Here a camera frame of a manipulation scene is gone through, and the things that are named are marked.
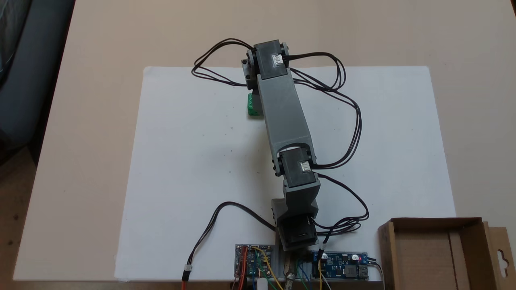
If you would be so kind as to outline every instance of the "blue circuit board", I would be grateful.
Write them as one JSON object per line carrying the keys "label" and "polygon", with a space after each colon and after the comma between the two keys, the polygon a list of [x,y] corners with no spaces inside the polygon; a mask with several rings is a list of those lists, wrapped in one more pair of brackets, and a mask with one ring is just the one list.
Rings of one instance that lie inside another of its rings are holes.
{"label": "blue circuit board", "polygon": [[[325,252],[321,274],[327,279],[369,280],[367,253]],[[319,278],[317,251],[312,253],[312,278]]]}

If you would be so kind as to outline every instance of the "cardboard box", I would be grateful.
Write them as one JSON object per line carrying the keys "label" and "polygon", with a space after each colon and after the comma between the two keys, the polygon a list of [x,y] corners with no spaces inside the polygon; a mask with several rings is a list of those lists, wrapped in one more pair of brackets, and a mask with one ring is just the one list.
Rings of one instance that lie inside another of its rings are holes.
{"label": "cardboard box", "polygon": [[387,290],[516,289],[507,230],[481,218],[393,218],[378,232]]}

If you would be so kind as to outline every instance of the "tabletop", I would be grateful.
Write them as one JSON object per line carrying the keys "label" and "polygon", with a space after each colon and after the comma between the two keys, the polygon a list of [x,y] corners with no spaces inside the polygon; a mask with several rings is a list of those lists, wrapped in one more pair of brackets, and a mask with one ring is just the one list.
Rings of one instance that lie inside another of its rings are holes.
{"label": "tabletop", "polygon": [[[516,245],[510,0],[77,0],[15,280],[115,280],[143,69],[192,66],[227,37],[346,66],[428,66],[457,215],[507,227]],[[234,53],[206,65],[236,66]]]}

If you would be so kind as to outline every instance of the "blue wire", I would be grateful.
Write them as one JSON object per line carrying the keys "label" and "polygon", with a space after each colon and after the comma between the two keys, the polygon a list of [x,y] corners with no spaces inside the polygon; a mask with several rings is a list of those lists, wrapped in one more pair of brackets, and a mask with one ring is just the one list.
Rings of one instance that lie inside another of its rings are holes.
{"label": "blue wire", "polygon": [[253,276],[252,276],[252,280],[251,280],[251,284],[253,284],[253,290],[256,290],[256,286],[254,286],[254,272],[256,271],[256,255],[254,256],[254,260],[253,260]]}
{"label": "blue wire", "polygon": [[297,264],[297,267],[303,272],[303,275],[307,279],[308,286],[310,287],[310,290],[312,290],[312,283],[310,283],[310,279],[308,278],[308,275],[304,272],[303,268],[301,268],[301,263]]}

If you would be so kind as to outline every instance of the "orange wire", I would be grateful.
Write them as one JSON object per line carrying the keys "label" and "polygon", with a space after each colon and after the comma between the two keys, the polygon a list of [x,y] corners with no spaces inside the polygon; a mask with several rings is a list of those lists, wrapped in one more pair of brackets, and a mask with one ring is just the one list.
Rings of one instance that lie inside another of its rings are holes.
{"label": "orange wire", "polygon": [[238,290],[242,290],[242,287],[244,286],[244,279],[247,279],[246,275],[246,263],[247,263],[247,250],[246,247],[244,251],[242,251],[242,254],[244,255],[244,260],[242,262],[242,275],[240,276],[240,281],[238,283]]}

